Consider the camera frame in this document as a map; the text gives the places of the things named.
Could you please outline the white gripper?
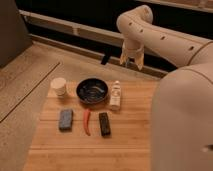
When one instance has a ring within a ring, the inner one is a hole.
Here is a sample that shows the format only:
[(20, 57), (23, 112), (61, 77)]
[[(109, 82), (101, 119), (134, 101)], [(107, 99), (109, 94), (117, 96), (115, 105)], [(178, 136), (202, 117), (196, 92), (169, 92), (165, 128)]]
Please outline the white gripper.
[(125, 39), (120, 56), (120, 65), (126, 63), (128, 58), (134, 58), (135, 64), (141, 70), (144, 66), (144, 45), (130, 39)]

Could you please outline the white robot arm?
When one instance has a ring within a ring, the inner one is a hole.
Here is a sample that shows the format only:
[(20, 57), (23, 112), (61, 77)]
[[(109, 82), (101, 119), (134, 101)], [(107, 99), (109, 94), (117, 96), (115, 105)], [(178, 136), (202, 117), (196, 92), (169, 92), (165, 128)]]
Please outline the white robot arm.
[(152, 99), (151, 171), (213, 171), (213, 40), (155, 26), (147, 5), (119, 15), (117, 28), (121, 63), (141, 68), (148, 48), (176, 66)]

